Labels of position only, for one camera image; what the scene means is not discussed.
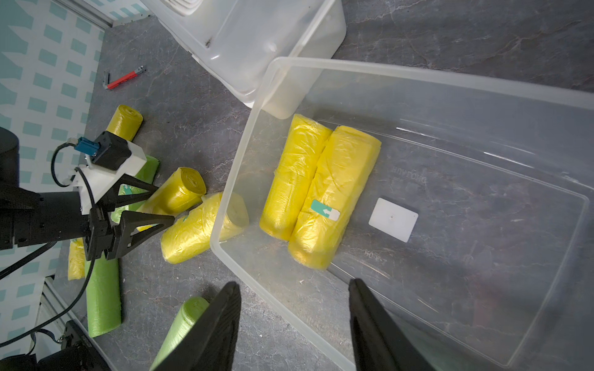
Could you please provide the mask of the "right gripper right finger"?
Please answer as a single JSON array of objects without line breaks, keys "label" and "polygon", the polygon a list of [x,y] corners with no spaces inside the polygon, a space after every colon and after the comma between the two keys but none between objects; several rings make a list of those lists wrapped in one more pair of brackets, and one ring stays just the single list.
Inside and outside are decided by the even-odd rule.
[{"label": "right gripper right finger", "polygon": [[357,370],[433,370],[360,278],[349,283],[351,338]]}]

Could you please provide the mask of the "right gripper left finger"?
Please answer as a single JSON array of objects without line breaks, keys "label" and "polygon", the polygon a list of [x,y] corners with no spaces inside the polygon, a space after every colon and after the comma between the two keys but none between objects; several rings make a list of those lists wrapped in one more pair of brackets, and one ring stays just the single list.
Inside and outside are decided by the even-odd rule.
[{"label": "right gripper left finger", "polygon": [[158,370],[231,370],[241,318],[241,289],[230,281]]}]

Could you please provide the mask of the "clear plastic storage box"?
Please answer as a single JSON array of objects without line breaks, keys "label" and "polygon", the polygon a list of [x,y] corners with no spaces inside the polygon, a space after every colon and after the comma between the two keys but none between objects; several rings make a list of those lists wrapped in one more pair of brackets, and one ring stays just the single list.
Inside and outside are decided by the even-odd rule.
[{"label": "clear plastic storage box", "polygon": [[[266,77],[318,74],[293,115],[257,100],[224,189],[250,223],[212,247],[341,369],[354,369],[348,282],[365,281],[443,370],[593,368],[593,95],[377,63],[282,57]],[[301,114],[381,141],[328,269],[259,227]],[[371,227],[379,198],[419,215],[408,243]]]}]

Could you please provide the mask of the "yellow roll with blue label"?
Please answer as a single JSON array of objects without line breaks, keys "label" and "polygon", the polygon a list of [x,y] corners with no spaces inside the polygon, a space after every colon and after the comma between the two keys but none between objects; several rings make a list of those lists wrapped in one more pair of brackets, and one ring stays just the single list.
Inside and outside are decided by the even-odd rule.
[{"label": "yellow roll with blue label", "polygon": [[376,137],[351,127],[331,134],[289,239],[297,262],[317,270],[330,266],[380,150]]}]

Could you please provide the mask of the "yellow roll under left arm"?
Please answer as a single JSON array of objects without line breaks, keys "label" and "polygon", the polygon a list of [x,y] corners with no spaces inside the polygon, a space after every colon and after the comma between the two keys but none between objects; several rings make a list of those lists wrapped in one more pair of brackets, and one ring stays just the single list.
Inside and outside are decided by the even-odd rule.
[{"label": "yellow roll under left arm", "polygon": [[85,261],[84,240],[82,238],[71,240],[67,266],[67,279],[69,281],[85,278]]}]

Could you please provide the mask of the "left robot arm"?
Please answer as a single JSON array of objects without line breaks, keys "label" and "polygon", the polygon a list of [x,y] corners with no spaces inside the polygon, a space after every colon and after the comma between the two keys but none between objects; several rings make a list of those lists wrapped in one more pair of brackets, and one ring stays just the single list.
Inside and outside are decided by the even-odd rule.
[{"label": "left robot arm", "polygon": [[82,239],[85,258],[114,260],[130,253],[155,234],[171,227],[173,216],[125,210],[119,224],[111,213],[147,200],[157,187],[136,179],[147,157],[142,149],[104,131],[94,141],[84,137],[65,143],[85,154],[72,190],[35,193],[19,184],[19,140],[1,130],[1,249],[36,245],[36,251],[1,272],[6,278],[56,243]]}]

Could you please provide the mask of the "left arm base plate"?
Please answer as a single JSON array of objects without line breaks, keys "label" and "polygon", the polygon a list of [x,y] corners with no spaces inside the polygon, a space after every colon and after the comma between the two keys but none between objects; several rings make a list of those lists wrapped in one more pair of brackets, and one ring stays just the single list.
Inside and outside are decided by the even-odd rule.
[{"label": "left arm base plate", "polygon": [[1,370],[111,370],[75,321],[66,323],[60,344],[60,351],[41,360],[34,354],[6,357],[1,360]]}]

